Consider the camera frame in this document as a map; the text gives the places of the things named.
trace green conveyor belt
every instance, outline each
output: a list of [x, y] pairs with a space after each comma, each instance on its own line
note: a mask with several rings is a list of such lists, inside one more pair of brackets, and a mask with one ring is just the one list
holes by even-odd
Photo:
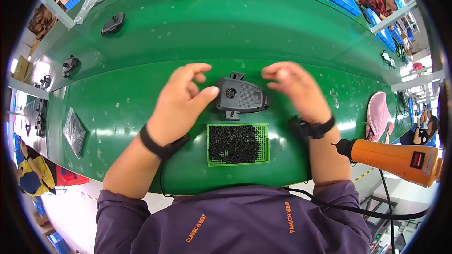
[[[68, 14], [75, 17], [82, 3]], [[118, 12], [126, 16], [121, 31], [101, 36], [104, 23]], [[386, 92], [395, 118], [397, 96], [388, 85], [401, 77], [382, 61], [383, 50], [391, 53], [363, 16], [354, 17], [328, 0], [106, 0], [91, 10], [83, 25], [67, 30], [58, 22], [51, 29], [33, 54], [35, 67], [28, 81], [50, 69], [50, 160], [102, 181], [150, 117], [160, 89], [179, 66], [210, 63], [212, 71], [201, 88], [231, 71], [266, 88], [260, 78], [263, 67], [295, 61], [318, 81], [342, 137], [362, 138], [367, 102], [376, 91]], [[69, 55], [79, 58], [81, 66], [64, 79], [62, 63]], [[190, 131], [191, 142], [165, 166], [166, 193], [197, 194], [245, 183], [285, 186], [310, 179], [307, 152], [287, 130], [295, 110], [285, 96], [267, 93], [269, 109], [241, 115], [240, 122], [269, 123], [269, 163], [208, 167], [206, 124], [225, 123], [224, 114], [208, 108]], [[61, 131], [70, 107], [87, 130], [81, 159]], [[406, 117], [391, 141], [410, 125]], [[160, 191], [158, 181], [150, 191]]]

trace electric screwdriver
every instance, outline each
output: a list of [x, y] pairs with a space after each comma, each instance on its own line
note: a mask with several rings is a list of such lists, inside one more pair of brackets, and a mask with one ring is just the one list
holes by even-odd
[[425, 188], [438, 180], [443, 166], [438, 149], [431, 146], [392, 145], [364, 139], [341, 139], [333, 145], [351, 161], [387, 171]]

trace black hair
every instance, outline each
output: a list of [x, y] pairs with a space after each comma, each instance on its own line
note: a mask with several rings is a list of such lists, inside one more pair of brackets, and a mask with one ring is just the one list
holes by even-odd
[[438, 130], [438, 118], [436, 116], [433, 116], [428, 120], [427, 127], [430, 128], [430, 125], [432, 125], [432, 131], [428, 135], [428, 139], [430, 140], [433, 135], [435, 135], [436, 131]]

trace red plaid shirt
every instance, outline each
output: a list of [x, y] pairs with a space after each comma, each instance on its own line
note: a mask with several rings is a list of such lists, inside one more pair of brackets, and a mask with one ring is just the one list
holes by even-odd
[[386, 10], [386, 0], [359, 0], [364, 7], [372, 9], [377, 15], [382, 14], [387, 17], [392, 14], [392, 10]]

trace yellow shirt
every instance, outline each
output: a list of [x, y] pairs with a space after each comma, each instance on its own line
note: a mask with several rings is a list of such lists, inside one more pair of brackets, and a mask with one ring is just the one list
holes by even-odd
[[[42, 179], [39, 179], [39, 181], [41, 182], [41, 186], [37, 189], [35, 194], [29, 194], [28, 192], [26, 193], [31, 196], [39, 196], [49, 191], [49, 189], [44, 184], [42, 184], [43, 180], [46, 183], [46, 185], [50, 187], [50, 189], [55, 188], [55, 182], [53, 180], [53, 176], [52, 173], [50, 172], [49, 167], [44, 161], [44, 157], [38, 156], [33, 160], [33, 162], [35, 162], [36, 166], [38, 167], [39, 171], [42, 174]], [[22, 161], [19, 164], [19, 170], [21, 169], [22, 169], [22, 174], [20, 175], [21, 177], [23, 177], [26, 173], [33, 172], [33, 169], [31, 168], [27, 160]]]

